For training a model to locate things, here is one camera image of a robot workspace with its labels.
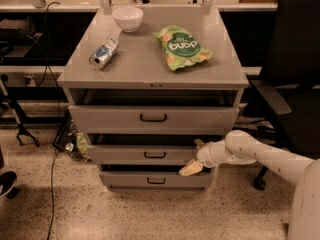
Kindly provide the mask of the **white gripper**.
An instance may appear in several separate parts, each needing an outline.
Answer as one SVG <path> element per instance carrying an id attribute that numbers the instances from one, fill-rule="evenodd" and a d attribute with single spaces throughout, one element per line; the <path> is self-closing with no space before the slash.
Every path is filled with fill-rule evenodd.
<path id="1" fill-rule="evenodd" d="M 213 142 L 204 143 L 201 139 L 195 139 L 194 143 L 198 149 L 197 159 L 191 159 L 187 165 L 179 170 L 181 176 L 191 176 L 199 173 L 203 166 L 206 168 L 214 168 L 218 163 L 214 160 L 213 152 L 215 145 Z"/>

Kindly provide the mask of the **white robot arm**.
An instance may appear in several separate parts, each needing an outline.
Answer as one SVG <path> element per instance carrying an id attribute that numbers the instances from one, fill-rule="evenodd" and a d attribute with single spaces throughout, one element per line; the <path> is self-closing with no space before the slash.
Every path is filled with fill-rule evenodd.
<path id="1" fill-rule="evenodd" d="M 194 142 L 197 154 L 179 171 L 181 176 L 220 164 L 259 162 L 295 186 L 287 240 L 320 240 L 320 159 L 264 144 L 241 130 L 229 132 L 222 141 Z"/>

